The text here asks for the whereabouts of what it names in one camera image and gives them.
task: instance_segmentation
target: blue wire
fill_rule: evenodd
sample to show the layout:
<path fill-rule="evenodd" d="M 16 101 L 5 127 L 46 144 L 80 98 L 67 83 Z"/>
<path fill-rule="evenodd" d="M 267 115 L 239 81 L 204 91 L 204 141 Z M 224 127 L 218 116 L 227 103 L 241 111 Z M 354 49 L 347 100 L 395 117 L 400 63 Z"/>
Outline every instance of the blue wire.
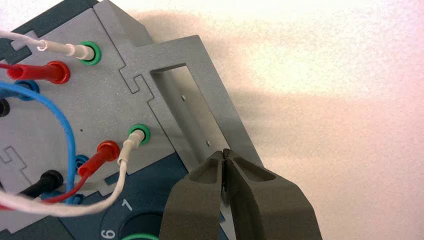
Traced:
<path fill-rule="evenodd" d="M 67 143 L 67 177 L 66 177 L 66 191 L 70 191 L 74 187 L 75 172 L 76 172 L 76 151 L 75 151 L 75 138 L 74 133 L 72 132 L 71 125 L 66 119 L 65 115 L 61 110 L 47 97 L 33 92 L 24 87 L 18 86 L 16 84 L 9 84 L 5 82 L 0 82 L 0 89 L 7 89 L 22 95 L 26 95 L 30 98 L 37 100 L 38 102 L 45 105 L 59 120 L 60 124 L 63 127 L 63 130 L 66 134 L 66 143 Z M 73 197 L 70 197 L 66 200 L 67 204 L 72 204 Z"/>

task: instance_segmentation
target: rectangular cutout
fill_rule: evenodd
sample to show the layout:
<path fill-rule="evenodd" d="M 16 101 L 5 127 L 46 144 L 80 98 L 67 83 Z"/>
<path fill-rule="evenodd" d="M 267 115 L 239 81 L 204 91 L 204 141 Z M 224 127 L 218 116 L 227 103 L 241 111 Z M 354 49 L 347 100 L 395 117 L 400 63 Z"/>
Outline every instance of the rectangular cutout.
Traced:
<path fill-rule="evenodd" d="M 187 66 L 172 69 L 168 67 L 156 70 L 151 75 L 191 148 L 201 161 L 215 151 L 229 148 Z"/>

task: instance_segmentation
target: gray plastic housing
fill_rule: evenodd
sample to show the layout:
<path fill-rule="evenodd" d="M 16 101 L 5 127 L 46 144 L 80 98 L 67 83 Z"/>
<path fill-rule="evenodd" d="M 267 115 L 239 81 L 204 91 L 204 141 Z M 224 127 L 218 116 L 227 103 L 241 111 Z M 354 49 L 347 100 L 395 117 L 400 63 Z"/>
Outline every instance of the gray plastic housing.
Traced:
<path fill-rule="evenodd" d="M 131 155 L 132 174 L 177 152 L 188 171 L 213 152 L 201 127 L 182 101 L 175 81 L 165 71 L 187 66 L 228 146 L 253 163 L 262 165 L 231 99 L 199 36 L 153 44 L 146 28 L 108 0 L 96 4 L 42 36 L 60 43 L 92 41 L 102 50 L 94 66 L 55 53 L 38 52 L 20 64 L 66 63 L 71 78 L 64 85 L 38 81 L 40 92 L 67 116 L 75 134 L 77 154 L 92 156 L 97 145 L 113 140 L 119 145 L 136 123 L 151 130 L 149 144 Z M 13 44 L 14 48 L 22 47 Z M 8 79 L 0 72 L 1 79 Z M 6 191 L 17 193 L 35 183 L 40 174 L 55 169 L 66 176 L 67 155 L 63 130 L 43 105 L 8 99 L 10 113 L 0 118 L 0 181 Z M 105 178 L 115 174 L 112 162 L 96 172 L 82 189 L 89 195 L 110 193 L 114 184 Z M 226 217 L 228 210 L 223 210 Z M 0 212 L 0 231 L 14 233 L 45 216 Z M 227 233 L 229 228 L 222 227 Z"/>

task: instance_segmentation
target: red banana plug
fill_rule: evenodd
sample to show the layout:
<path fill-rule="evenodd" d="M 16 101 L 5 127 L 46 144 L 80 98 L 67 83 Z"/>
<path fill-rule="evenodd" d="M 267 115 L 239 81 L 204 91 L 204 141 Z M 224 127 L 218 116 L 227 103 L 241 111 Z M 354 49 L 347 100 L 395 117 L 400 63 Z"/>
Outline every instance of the red banana plug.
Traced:
<path fill-rule="evenodd" d="M 53 84 L 65 84 L 71 77 L 68 66 L 61 61 L 51 61 L 44 66 L 25 64 L 2 64 L 7 75 L 13 80 L 47 80 Z"/>
<path fill-rule="evenodd" d="M 93 175 L 105 162 L 111 162 L 119 157 L 119 146 L 114 141 L 104 141 L 97 146 L 97 153 L 78 168 L 81 177 Z"/>

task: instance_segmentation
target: printed number 6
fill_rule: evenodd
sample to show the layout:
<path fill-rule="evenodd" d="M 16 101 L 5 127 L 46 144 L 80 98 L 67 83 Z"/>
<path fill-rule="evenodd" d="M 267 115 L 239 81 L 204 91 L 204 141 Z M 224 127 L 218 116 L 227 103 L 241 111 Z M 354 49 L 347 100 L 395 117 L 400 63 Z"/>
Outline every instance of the printed number 6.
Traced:
<path fill-rule="evenodd" d="M 113 230 L 102 230 L 101 237 L 104 239 L 113 239 L 115 237 L 115 232 Z"/>

